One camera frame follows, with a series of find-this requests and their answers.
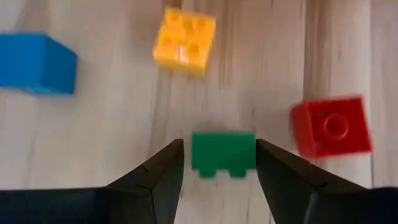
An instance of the wooden surface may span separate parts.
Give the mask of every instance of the wooden surface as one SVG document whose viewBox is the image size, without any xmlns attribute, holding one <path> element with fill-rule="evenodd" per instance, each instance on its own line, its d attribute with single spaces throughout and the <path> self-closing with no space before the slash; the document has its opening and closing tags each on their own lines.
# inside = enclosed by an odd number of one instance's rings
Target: wooden surface
<svg viewBox="0 0 398 224">
<path fill-rule="evenodd" d="M 159 69 L 152 60 L 163 8 L 180 3 L 217 18 L 205 80 Z M 387 99 L 387 92 L 376 95 L 371 85 L 370 0 L 1 0 L 0 15 L 0 30 L 46 31 L 80 59 L 74 98 L 0 90 L 2 189 L 105 185 L 184 138 L 175 222 L 268 223 L 272 217 L 255 172 L 246 180 L 226 173 L 201 180 L 191 170 L 191 132 L 255 131 L 297 153 L 290 107 L 352 94 L 366 100 L 377 136 L 374 163 L 382 161 L 379 146 L 388 129 L 375 121 L 394 114 L 387 105 L 384 114 L 372 110 L 374 98 Z M 314 162 L 372 185 L 369 156 Z"/>
<path fill-rule="evenodd" d="M 398 185 L 398 1 L 372 3 L 371 122 L 376 187 Z"/>
</svg>

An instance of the red lego brick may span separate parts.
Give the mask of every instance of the red lego brick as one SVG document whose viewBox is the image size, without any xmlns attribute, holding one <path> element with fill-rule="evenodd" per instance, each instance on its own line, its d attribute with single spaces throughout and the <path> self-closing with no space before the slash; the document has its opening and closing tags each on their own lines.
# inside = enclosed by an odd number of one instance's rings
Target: red lego brick
<svg viewBox="0 0 398 224">
<path fill-rule="evenodd" d="M 300 154 L 328 157 L 372 152 L 362 98 L 309 101 L 292 109 Z"/>
</svg>

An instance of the green lego brick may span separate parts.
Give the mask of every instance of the green lego brick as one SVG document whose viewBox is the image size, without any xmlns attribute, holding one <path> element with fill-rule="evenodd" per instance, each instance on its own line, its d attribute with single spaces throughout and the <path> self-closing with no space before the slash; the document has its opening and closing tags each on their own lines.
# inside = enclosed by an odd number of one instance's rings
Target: green lego brick
<svg viewBox="0 0 398 224">
<path fill-rule="evenodd" d="M 213 178 L 228 170 L 232 178 L 243 178 L 256 168 L 254 133 L 192 133 L 192 169 L 202 178 Z"/>
</svg>

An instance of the yellow lego brick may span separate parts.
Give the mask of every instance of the yellow lego brick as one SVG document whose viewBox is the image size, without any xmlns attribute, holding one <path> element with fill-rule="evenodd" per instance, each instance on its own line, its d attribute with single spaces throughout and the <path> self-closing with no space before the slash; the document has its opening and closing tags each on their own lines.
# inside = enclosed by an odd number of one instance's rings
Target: yellow lego brick
<svg viewBox="0 0 398 224">
<path fill-rule="evenodd" d="M 215 36 L 216 19 L 167 8 L 153 51 L 161 66 L 204 75 Z"/>
</svg>

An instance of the toy block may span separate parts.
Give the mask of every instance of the toy block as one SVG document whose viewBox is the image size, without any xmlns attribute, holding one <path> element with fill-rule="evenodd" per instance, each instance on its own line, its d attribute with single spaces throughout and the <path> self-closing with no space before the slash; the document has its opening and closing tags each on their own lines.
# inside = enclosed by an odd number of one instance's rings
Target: toy block
<svg viewBox="0 0 398 224">
<path fill-rule="evenodd" d="M 192 133 L 192 169 L 202 178 L 213 178 L 217 170 L 243 178 L 256 168 L 256 137 L 253 133 Z"/>
<path fill-rule="evenodd" d="M 0 34 L 0 87 L 70 95 L 76 65 L 76 54 L 45 34 Z"/>
<path fill-rule="evenodd" d="M 362 98 L 304 102 L 292 109 L 292 122 L 304 157 L 372 152 Z"/>
<path fill-rule="evenodd" d="M 167 8 L 153 51 L 163 67 L 204 76 L 216 19 L 195 12 Z"/>
</svg>

